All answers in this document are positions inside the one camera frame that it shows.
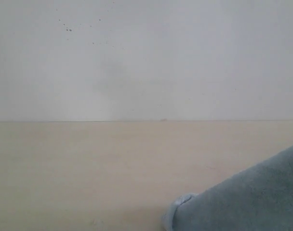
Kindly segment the light blue terry towel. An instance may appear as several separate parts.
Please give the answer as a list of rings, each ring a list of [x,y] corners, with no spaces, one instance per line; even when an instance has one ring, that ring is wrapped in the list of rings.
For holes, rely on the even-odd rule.
[[[166,231],[293,231],[293,146],[194,194],[162,217]]]

